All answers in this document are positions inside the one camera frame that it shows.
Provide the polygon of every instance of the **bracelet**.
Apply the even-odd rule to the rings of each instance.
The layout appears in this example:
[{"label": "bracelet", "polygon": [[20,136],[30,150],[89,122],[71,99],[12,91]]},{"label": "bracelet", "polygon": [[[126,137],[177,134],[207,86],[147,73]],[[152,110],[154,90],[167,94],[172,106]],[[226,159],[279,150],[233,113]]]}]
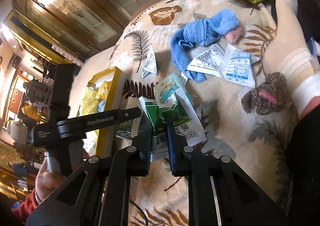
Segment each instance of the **bracelet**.
[{"label": "bracelet", "polygon": [[35,197],[36,197],[36,200],[37,200],[38,204],[41,204],[42,201],[41,201],[41,199],[40,199],[40,197],[39,197],[39,195],[37,193],[37,190],[35,190]]}]

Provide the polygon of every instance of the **screw head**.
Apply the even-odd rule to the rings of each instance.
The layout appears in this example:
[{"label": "screw head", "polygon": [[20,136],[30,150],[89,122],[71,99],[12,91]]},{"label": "screw head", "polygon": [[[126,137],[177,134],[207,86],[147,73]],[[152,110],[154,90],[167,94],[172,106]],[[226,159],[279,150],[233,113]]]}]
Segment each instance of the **screw head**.
[{"label": "screw head", "polygon": [[227,155],[224,155],[221,157],[221,161],[223,161],[224,163],[229,163],[231,161],[231,158]]},{"label": "screw head", "polygon": [[89,163],[96,163],[99,161],[99,157],[97,155],[92,155],[89,157]]},{"label": "screw head", "polygon": [[191,152],[193,151],[193,147],[187,145],[187,146],[185,146],[185,147],[183,148],[183,150],[184,150],[186,153],[191,153]]},{"label": "screw head", "polygon": [[130,146],[127,147],[127,151],[128,151],[129,153],[133,153],[133,152],[135,152],[136,150],[137,150],[137,148],[136,148],[135,146],[133,146],[133,145],[130,145]]}]

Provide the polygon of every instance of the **medicine packet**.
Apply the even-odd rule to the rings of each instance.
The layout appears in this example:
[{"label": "medicine packet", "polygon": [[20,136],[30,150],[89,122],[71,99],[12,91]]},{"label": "medicine packet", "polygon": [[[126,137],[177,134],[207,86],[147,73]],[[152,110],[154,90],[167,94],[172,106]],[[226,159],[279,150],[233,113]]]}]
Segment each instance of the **medicine packet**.
[{"label": "medicine packet", "polygon": [[204,129],[182,87],[178,88],[164,104],[140,97],[139,101],[152,123],[151,161],[168,157],[167,122],[173,122],[175,132],[184,136],[188,145],[194,146],[206,139]]},{"label": "medicine packet", "polygon": [[141,77],[144,78],[148,76],[150,73],[158,75],[158,66],[156,62],[155,51],[153,49],[153,45],[150,44],[149,53],[147,54],[147,59],[142,66]]},{"label": "medicine packet", "polygon": [[249,52],[244,52],[228,44],[223,60],[218,67],[216,76],[236,84],[254,88],[255,81],[251,64],[254,58]]},{"label": "medicine packet", "polygon": [[197,55],[188,65],[188,71],[196,71],[215,75],[223,59],[224,51],[216,43],[212,44],[204,52]]},{"label": "medicine packet", "polygon": [[191,97],[189,96],[186,88],[184,87],[178,75],[175,74],[174,72],[154,86],[153,91],[155,93],[157,104],[162,105],[166,103],[169,97],[180,87],[183,89],[183,91],[187,95],[187,98],[189,99],[192,105],[193,102]]}]

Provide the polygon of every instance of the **black cable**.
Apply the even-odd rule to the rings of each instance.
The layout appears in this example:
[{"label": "black cable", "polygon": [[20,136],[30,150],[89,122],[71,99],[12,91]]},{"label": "black cable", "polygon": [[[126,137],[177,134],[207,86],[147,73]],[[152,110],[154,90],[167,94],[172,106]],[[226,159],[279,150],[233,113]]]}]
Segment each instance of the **black cable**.
[{"label": "black cable", "polygon": [[131,201],[131,200],[129,200],[129,202],[130,202],[131,204],[133,204],[133,206],[135,206],[135,207],[142,213],[143,218],[144,218],[144,220],[146,221],[146,226],[148,226],[148,218],[147,218],[146,214],[143,212],[143,210],[142,210],[135,202],[133,202],[133,201]]}]

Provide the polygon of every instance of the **person's hand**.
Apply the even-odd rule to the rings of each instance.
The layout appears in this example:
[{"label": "person's hand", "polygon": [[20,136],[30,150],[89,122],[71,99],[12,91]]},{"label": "person's hand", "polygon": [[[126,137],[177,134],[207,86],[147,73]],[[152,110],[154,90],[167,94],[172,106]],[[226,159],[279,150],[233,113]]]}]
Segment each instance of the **person's hand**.
[{"label": "person's hand", "polygon": [[[88,153],[83,149],[82,158],[87,159],[88,157]],[[45,159],[36,177],[36,195],[39,201],[47,198],[65,179],[67,178],[58,172],[48,172],[47,159]]]}]

